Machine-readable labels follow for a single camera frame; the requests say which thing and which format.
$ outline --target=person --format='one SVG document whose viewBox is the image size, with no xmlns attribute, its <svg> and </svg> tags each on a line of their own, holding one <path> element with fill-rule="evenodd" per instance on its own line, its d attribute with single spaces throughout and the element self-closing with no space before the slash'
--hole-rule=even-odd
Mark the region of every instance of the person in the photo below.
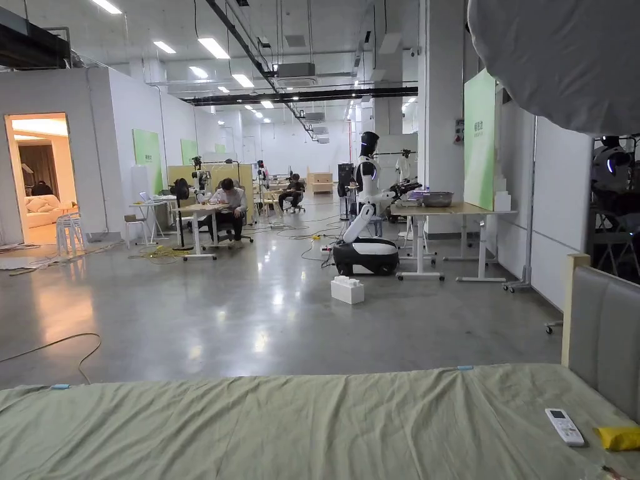
<svg viewBox="0 0 640 480">
<path fill-rule="evenodd" d="M 228 204 L 228 207 L 216 212 L 216 223 L 231 223 L 234 226 L 234 238 L 229 244 L 229 248 L 242 248 L 242 227 L 244 216 L 246 215 L 246 194 L 241 188 L 234 186 L 232 179 L 224 179 L 220 182 L 220 187 L 209 199 L 210 204 Z M 208 215 L 204 220 L 198 222 L 198 229 L 207 225 L 209 235 L 213 240 L 213 219 Z"/>
<path fill-rule="evenodd" d="M 38 182 L 38 184 L 31 189 L 31 196 L 38 195 L 53 195 L 53 190 L 44 180 Z"/>
<path fill-rule="evenodd" d="M 305 185 L 300 181 L 300 175 L 294 173 L 291 175 L 291 182 L 287 186 L 287 189 L 280 194 L 278 197 L 278 203 L 280 204 L 280 209 L 284 208 L 284 200 L 286 198 L 291 197 L 291 206 L 297 207 L 300 203 L 300 197 L 302 197 L 302 192 L 305 190 Z"/>
</svg>

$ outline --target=green panel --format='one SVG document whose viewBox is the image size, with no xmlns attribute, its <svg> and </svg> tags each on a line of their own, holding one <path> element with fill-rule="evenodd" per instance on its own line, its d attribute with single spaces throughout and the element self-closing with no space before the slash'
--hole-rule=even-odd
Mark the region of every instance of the green panel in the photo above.
<svg viewBox="0 0 640 480">
<path fill-rule="evenodd" d="M 187 139 L 180 139 L 180 147 L 182 149 L 182 164 L 193 165 L 192 158 L 198 156 L 198 142 Z"/>
<path fill-rule="evenodd" d="M 133 129 L 133 149 L 136 155 L 136 165 L 146 165 L 149 168 L 153 193 L 160 192 L 163 189 L 163 182 L 158 134 Z"/>
<path fill-rule="evenodd" d="M 495 80 L 483 70 L 465 84 L 465 202 L 493 210 Z"/>
</svg>

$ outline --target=remote control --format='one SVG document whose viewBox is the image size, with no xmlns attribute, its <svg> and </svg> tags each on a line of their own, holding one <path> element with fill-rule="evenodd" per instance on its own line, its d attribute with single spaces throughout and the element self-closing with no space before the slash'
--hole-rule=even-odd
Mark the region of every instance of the remote control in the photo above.
<svg viewBox="0 0 640 480">
<path fill-rule="evenodd" d="M 578 427 L 569 418 L 562 408 L 545 408 L 547 417 L 551 420 L 560 438 L 570 447 L 582 447 L 584 439 Z"/>
</svg>

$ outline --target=white box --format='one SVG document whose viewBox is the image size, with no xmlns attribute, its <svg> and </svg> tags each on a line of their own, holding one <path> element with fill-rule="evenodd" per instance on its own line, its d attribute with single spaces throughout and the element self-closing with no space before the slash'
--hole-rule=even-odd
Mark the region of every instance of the white box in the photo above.
<svg viewBox="0 0 640 480">
<path fill-rule="evenodd" d="M 364 301 L 364 285 L 348 276 L 336 276 L 331 281 L 331 296 L 353 305 Z"/>
</svg>

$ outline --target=bed headboard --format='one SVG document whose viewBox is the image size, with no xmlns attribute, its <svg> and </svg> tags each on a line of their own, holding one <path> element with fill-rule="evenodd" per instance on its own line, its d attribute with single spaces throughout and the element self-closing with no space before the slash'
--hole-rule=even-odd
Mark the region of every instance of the bed headboard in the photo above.
<svg viewBox="0 0 640 480">
<path fill-rule="evenodd" d="M 640 420 L 640 286 L 569 255 L 563 365 Z"/>
</svg>

